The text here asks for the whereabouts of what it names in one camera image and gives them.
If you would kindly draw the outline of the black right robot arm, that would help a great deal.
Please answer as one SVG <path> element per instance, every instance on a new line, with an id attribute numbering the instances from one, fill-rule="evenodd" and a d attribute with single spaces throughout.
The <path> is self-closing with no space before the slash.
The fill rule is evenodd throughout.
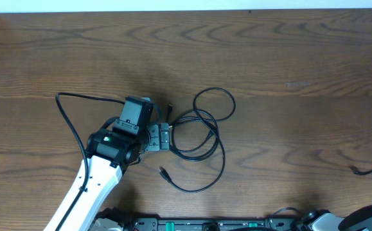
<path id="1" fill-rule="evenodd" d="M 329 210 L 314 210 L 296 221 L 294 227 L 301 231 L 372 231 L 372 205 L 345 218 Z"/>

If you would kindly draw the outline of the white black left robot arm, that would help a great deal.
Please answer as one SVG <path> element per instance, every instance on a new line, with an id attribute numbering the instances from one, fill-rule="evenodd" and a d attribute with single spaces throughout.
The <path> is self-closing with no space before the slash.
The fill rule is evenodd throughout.
<path id="1" fill-rule="evenodd" d="M 77 138 L 83 154 L 70 190 L 46 226 L 46 230 L 89 230 L 95 215 L 127 168 L 141 155 L 169 148 L 169 126 L 152 121 L 159 107 L 149 98 L 127 97 L 117 117 L 108 119 L 87 144 Z"/>

